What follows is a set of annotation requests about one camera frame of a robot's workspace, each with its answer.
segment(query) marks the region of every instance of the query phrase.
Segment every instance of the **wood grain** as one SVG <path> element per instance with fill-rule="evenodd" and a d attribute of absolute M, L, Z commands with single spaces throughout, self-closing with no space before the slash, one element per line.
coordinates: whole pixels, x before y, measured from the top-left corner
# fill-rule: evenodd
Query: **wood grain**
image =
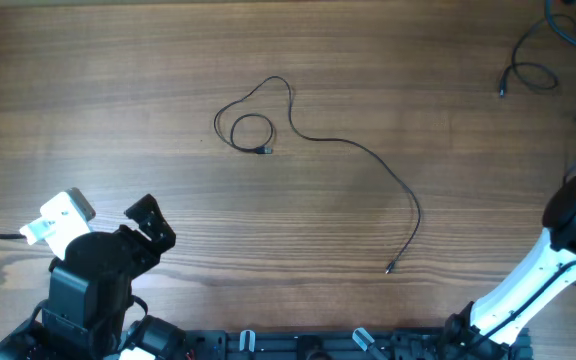
<path fill-rule="evenodd" d="M 96 229 L 152 193 L 178 234 L 135 281 L 185 329 L 439 326 L 492 289 L 534 244 L 576 151 L 576 50 L 544 30 L 521 56 L 563 86 L 496 81 L 541 1 L 299 2 L 0 9 L 0 231 L 79 187 Z M 223 105 L 270 75 L 296 90 L 293 134 L 270 83 L 224 116 L 276 128 L 274 154 L 212 131 Z M 267 134 L 254 120 L 242 144 Z M 0 241 L 0 340 L 45 298 L 45 246 Z M 139 316 L 130 312 L 130 319 Z M 576 288 L 531 323 L 536 359 L 576 359 Z"/>

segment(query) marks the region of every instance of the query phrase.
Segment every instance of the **wooden surface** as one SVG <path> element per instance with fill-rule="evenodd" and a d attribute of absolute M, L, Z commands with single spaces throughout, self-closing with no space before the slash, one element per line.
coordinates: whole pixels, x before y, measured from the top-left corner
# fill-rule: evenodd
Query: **wooden surface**
<path fill-rule="evenodd" d="M 185 329 L 440 326 L 535 243 L 576 149 L 576 50 L 547 29 L 522 55 L 563 84 L 496 81 L 541 1 L 203 4 L 0 10 L 0 231 L 77 186 L 93 226 L 129 223 L 146 193 L 177 246 L 135 281 Z M 343 144 L 307 142 L 269 84 L 224 116 L 259 111 L 274 154 L 242 154 L 212 117 L 269 75 L 296 89 L 296 126 L 380 154 L 418 194 Z M 254 120 L 242 144 L 267 135 Z M 0 340 L 47 296 L 51 253 L 0 241 Z M 131 310 L 129 320 L 140 313 Z M 576 288 L 529 324 L 536 359 L 576 359 Z"/>

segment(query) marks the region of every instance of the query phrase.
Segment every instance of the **wooden table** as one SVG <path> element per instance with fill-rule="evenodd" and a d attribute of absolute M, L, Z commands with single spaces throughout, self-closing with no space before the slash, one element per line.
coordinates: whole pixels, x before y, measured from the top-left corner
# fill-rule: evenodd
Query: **wooden table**
<path fill-rule="evenodd" d="M 184 329 L 440 326 L 535 243 L 576 151 L 576 50 L 544 29 L 521 56 L 562 87 L 497 79 L 541 1 L 387 1 L 0 9 L 0 232 L 77 186 L 93 226 L 146 193 L 177 246 L 135 280 Z M 234 151 L 214 114 L 270 75 L 296 126 L 358 141 L 418 194 L 424 219 L 361 150 L 290 130 L 270 83 L 224 116 L 262 112 L 273 155 Z M 268 129 L 250 120 L 237 140 Z M 47 296 L 45 246 L 0 241 L 0 340 Z M 140 316 L 129 312 L 129 321 Z M 536 359 L 576 359 L 576 288 L 530 322 Z"/>

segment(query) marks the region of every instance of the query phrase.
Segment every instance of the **white plastic part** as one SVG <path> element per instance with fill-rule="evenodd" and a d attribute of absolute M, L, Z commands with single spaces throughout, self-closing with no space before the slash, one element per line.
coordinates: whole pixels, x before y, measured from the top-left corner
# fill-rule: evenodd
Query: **white plastic part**
<path fill-rule="evenodd" d="M 77 188 L 60 192 L 39 212 L 41 217 L 19 232 L 30 245 L 45 240 L 55 256 L 62 260 L 66 258 L 66 247 L 71 241 L 92 231 L 88 221 L 95 217 L 95 211 Z"/>
<path fill-rule="evenodd" d="M 482 335 L 487 334 L 524 305 L 562 265 L 575 260 L 576 255 L 568 250 L 554 251 L 550 247 L 550 231 L 543 229 L 537 244 L 515 270 L 493 291 L 475 302 L 470 312 L 470 325 L 479 328 Z M 552 283 L 521 315 L 490 339 L 498 344 L 512 345 L 526 323 L 575 281 L 576 266 L 573 266 Z"/>
<path fill-rule="evenodd" d="M 119 355 L 119 360 L 155 360 L 155 355 L 140 349 L 134 348 L 132 350 L 126 349 Z"/>

